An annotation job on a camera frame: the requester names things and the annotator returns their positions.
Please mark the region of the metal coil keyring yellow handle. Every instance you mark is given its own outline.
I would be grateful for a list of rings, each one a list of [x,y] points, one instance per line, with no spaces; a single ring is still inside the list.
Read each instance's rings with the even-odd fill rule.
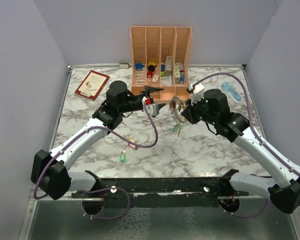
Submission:
[[[187,122],[186,118],[181,115],[181,112],[185,108],[184,102],[177,96],[173,96],[169,101],[169,111],[172,118],[179,125],[183,125]]]

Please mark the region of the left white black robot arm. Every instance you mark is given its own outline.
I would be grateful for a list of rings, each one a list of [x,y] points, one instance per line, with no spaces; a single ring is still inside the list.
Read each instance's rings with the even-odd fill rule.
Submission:
[[[37,195],[38,190],[44,191],[44,195],[53,200],[58,200],[65,193],[73,191],[84,192],[91,198],[96,197],[101,190],[98,183],[100,179],[88,170],[77,173],[71,172],[70,169],[93,144],[109,134],[132,144],[132,141],[115,132],[115,128],[128,112],[143,111],[152,121],[164,107],[163,103],[157,104],[151,98],[152,93],[160,91],[161,88],[146,86],[139,95],[134,95],[128,90],[125,82],[112,82],[104,102],[80,131],[58,147],[48,152],[41,149],[35,154],[30,177],[35,185],[34,199],[40,199]]]

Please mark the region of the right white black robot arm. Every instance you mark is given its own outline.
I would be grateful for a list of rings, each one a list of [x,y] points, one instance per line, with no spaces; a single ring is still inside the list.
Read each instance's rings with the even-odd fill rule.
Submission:
[[[300,166],[261,137],[246,117],[232,112],[221,90],[196,87],[190,93],[181,115],[192,125],[203,121],[207,127],[214,127],[215,135],[245,150],[270,174],[264,178],[231,170],[220,182],[220,191],[226,196],[236,191],[248,192],[269,199],[285,214],[293,213],[300,206]]]

